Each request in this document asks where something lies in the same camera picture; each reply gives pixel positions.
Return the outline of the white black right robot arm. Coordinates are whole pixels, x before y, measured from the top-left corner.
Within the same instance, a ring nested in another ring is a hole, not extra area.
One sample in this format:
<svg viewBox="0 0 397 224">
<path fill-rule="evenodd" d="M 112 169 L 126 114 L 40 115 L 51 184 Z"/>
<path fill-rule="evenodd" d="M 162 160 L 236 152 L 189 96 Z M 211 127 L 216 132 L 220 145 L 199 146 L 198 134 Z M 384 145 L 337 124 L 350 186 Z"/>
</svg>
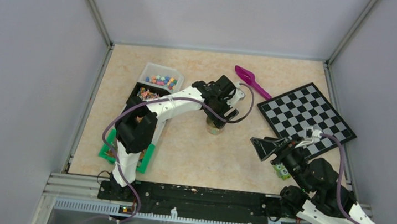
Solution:
<svg viewBox="0 0 397 224">
<path fill-rule="evenodd" d="M 375 224 L 364 212 L 354 193 L 338 185 L 339 175 L 323 158 L 306 160 L 297 140 L 252 137 L 260 160 L 270 156 L 281 165 L 296 186 L 280 192 L 279 210 L 286 217 L 298 217 L 310 224 Z"/>
</svg>

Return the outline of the magenta plastic scoop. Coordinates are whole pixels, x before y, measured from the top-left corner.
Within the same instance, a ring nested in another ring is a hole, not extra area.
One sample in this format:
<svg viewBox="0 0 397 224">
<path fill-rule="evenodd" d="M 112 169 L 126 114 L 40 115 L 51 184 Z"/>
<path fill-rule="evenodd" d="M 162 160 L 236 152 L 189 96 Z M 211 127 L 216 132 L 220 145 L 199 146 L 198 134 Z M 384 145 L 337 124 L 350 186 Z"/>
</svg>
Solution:
<svg viewBox="0 0 397 224">
<path fill-rule="evenodd" d="M 234 66 L 235 73 L 237 76 L 242 79 L 248 86 L 253 88 L 261 97 L 263 97 L 266 100 L 272 99 L 272 96 L 265 91 L 262 86 L 260 86 L 257 81 L 256 77 L 253 72 L 241 67 L 241 66 Z"/>
</svg>

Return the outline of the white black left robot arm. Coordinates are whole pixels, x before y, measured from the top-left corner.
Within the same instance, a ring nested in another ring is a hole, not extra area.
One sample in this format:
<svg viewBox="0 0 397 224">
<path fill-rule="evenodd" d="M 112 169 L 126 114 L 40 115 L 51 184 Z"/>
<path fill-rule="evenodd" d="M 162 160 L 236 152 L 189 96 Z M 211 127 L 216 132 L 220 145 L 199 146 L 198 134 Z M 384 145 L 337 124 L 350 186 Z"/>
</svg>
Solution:
<svg viewBox="0 0 397 224">
<path fill-rule="evenodd" d="M 212 124 L 221 129 L 228 123 L 237 123 L 235 117 L 239 112 L 235 106 L 244 98 L 240 84 L 223 75 L 208 83 L 193 82 L 190 87 L 158 99 L 128 99 L 114 123 L 116 166 L 112 171 L 112 193 L 121 201 L 130 198 L 139 157 L 151 144 L 159 123 L 189 111 L 203 110 Z"/>
</svg>

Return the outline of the clear glass jar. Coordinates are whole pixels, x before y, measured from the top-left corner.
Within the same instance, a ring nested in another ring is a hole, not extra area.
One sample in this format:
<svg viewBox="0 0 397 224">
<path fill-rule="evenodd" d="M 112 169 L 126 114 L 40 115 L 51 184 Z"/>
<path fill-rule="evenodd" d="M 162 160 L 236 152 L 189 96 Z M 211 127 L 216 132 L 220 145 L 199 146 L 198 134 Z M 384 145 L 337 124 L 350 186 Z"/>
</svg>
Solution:
<svg viewBox="0 0 397 224">
<path fill-rule="evenodd" d="M 213 123 L 213 121 L 212 121 L 209 117 L 207 117 L 207 118 L 206 118 L 206 129 L 207 129 L 208 133 L 210 133 L 210 134 L 212 134 L 212 135 L 215 136 L 215 135 L 222 134 L 222 132 L 223 132 L 223 130 L 224 130 L 224 127 L 218 128 L 218 127 Z"/>
</svg>

